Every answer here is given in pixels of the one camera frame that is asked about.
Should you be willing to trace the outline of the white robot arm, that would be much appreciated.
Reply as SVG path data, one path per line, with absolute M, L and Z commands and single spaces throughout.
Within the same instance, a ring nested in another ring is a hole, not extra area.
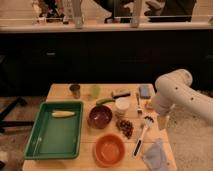
M 213 98 L 191 88 L 193 78 L 186 69 L 177 69 L 159 76 L 155 81 L 156 94 L 151 106 L 158 114 L 159 129 L 167 127 L 170 112 L 175 105 L 181 105 L 213 126 Z

